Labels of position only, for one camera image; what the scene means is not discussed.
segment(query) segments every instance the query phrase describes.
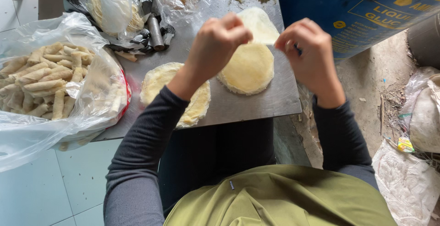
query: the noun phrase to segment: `dark pants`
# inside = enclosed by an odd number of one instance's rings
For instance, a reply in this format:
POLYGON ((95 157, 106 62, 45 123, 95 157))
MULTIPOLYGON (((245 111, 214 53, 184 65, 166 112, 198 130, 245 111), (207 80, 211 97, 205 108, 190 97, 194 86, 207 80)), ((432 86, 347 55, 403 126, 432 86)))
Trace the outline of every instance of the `dark pants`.
POLYGON ((192 190, 275 163, 272 118, 176 130, 158 170, 164 216, 192 190))

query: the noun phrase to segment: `hand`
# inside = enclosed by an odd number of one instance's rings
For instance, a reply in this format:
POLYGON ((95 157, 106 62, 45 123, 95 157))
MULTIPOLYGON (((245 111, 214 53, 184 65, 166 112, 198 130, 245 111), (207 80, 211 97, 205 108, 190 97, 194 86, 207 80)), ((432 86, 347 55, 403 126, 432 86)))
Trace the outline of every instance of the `hand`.
POLYGON ((252 33, 233 12, 221 19, 210 18, 194 39, 185 65, 167 85, 182 99, 190 100, 206 80, 220 72, 237 47, 252 40, 252 33))
POLYGON ((290 25, 275 47, 284 52, 296 79, 316 94, 318 105, 336 108, 345 103, 345 94, 333 61, 331 36, 314 21, 304 18, 290 25), (302 54, 293 46, 302 49, 302 54))

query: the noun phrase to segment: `blue barrel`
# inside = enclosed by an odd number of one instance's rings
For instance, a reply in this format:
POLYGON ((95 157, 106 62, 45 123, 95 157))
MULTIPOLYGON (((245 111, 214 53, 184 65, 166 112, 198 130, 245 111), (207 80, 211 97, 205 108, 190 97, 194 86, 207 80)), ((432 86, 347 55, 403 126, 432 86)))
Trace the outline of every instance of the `blue barrel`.
POLYGON ((332 36, 335 61, 440 12, 440 0, 279 0, 285 27, 304 17, 332 36))

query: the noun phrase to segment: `olive green shirt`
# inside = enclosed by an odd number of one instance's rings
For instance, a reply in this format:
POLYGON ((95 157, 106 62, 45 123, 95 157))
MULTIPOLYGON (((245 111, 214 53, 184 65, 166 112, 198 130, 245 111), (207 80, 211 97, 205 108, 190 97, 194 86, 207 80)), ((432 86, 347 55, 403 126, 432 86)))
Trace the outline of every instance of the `olive green shirt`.
POLYGON ((185 195, 165 226, 395 226, 382 195, 347 174, 295 165, 252 168, 185 195))

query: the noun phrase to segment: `metal cylinder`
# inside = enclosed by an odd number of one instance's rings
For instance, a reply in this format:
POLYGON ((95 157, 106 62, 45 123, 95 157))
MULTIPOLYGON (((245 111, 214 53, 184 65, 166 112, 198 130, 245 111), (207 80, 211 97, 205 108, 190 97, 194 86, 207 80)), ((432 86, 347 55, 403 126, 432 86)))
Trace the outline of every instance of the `metal cylinder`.
POLYGON ((279 0, 284 26, 304 17, 332 36, 335 61, 372 45, 440 11, 440 0, 279 0))
POLYGON ((159 27, 159 22, 156 17, 150 15, 146 20, 146 24, 148 26, 148 30, 150 31, 152 46, 156 51, 161 51, 165 48, 164 41, 162 39, 161 30, 159 27))
POLYGON ((440 70, 440 14, 408 29, 408 45, 420 66, 440 70))

